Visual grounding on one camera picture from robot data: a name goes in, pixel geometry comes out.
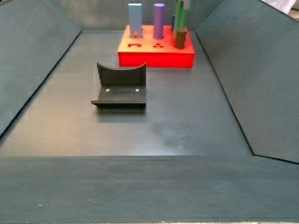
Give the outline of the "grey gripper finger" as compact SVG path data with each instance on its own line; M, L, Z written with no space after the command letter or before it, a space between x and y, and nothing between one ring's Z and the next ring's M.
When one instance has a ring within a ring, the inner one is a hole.
M191 0L182 0L183 1L183 8L190 9L191 8Z

